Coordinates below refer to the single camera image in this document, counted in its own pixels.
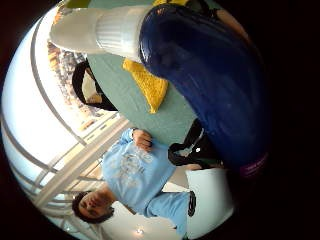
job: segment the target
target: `white bottle cap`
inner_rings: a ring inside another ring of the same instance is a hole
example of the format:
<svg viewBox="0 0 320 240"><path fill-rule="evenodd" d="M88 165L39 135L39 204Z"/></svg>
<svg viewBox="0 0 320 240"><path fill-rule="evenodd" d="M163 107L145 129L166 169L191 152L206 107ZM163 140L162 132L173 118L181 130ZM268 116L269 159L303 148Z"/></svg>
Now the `white bottle cap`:
<svg viewBox="0 0 320 240"><path fill-rule="evenodd" d="M95 29L107 10L85 8L63 16L51 27L50 41L64 50L83 53L105 53L97 44Z"/></svg>
<svg viewBox="0 0 320 240"><path fill-rule="evenodd" d="M139 34L152 6L87 8L66 15L51 27L56 46L83 53L112 53L140 62Z"/></svg>
<svg viewBox="0 0 320 240"><path fill-rule="evenodd" d="M107 52L141 62L139 34L142 21L152 6L125 6L108 11L98 19L97 42Z"/></svg>

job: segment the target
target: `green table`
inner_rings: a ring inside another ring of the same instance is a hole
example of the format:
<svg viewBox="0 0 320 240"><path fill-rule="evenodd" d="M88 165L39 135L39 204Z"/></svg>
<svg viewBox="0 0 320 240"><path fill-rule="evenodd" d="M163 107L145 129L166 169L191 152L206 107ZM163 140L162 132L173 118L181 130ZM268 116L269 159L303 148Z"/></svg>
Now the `green table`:
<svg viewBox="0 0 320 240"><path fill-rule="evenodd" d="M89 7L108 9L152 3L152 0L92 0ZM106 53L88 55L88 60L101 89L133 125L147 130L167 145L183 142L196 115L172 84L169 83L158 112L150 114L149 105L136 82L131 74L122 68L123 57Z"/></svg>

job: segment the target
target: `hair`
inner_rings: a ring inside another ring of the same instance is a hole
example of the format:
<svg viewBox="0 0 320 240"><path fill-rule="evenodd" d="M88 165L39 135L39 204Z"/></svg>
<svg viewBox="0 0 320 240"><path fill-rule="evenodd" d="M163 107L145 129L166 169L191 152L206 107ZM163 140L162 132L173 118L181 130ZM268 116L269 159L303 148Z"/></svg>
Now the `hair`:
<svg viewBox="0 0 320 240"><path fill-rule="evenodd" d="M79 203L81 201L81 199L88 194L91 191L86 191L86 192L80 192L78 195L76 195L76 197L73 199L72 201L72 210L74 212L74 215L77 216L78 218L80 218L82 221L85 221L87 223L92 223L92 224L96 224L96 223L102 223L106 220L108 220L110 217L113 216L114 213L114 208L113 207L109 207L109 211L107 214L102 215L100 217L97 218L89 218L84 216L80 210L79 210Z"/></svg>

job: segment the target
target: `purple label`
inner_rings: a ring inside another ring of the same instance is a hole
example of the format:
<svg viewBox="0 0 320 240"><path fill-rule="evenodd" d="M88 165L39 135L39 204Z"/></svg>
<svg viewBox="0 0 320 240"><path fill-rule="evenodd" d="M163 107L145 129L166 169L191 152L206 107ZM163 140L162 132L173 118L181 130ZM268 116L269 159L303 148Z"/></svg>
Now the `purple label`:
<svg viewBox="0 0 320 240"><path fill-rule="evenodd" d="M268 153L266 152L258 161L250 163L240 168L242 177L251 177L256 174L266 161Z"/></svg>

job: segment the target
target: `person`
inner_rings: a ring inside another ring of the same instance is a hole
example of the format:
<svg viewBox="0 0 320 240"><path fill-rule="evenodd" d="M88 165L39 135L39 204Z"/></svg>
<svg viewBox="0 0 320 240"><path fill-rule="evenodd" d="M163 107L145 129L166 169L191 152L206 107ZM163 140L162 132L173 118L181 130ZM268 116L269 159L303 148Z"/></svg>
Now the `person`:
<svg viewBox="0 0 320 240"><path fill-rule="evenodd" d="M103 155L105 183L95 191L78 194L72 203L77 217L101 223L113 216L119 201L145 217L170 219L179 235L186 233L189 192L162 192L176 169L167 157L168 147L141 129L125 130ZM187 169L199 166L189 164Z"/></svg>

